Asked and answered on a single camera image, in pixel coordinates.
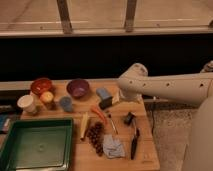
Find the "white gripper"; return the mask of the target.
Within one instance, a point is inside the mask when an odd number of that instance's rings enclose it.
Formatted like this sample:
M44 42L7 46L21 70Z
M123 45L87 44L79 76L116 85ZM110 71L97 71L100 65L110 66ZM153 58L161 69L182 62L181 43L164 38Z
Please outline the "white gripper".
M142 97L140 94L132 93L132 92L125 91L125 90L120 90L120 91L116 92L116 94L113 96L112 105L119 103L120 98L123 101L137 102L137 103L140 103L142 100Z

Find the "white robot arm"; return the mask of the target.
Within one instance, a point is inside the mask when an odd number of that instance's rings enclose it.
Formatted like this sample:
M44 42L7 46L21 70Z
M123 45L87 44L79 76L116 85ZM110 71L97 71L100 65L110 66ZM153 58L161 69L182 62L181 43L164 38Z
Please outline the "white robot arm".
M198 106L182 171L213 171L213 72L149 76L144 65L134 63L117 78L117 85L125 101L148 95Z

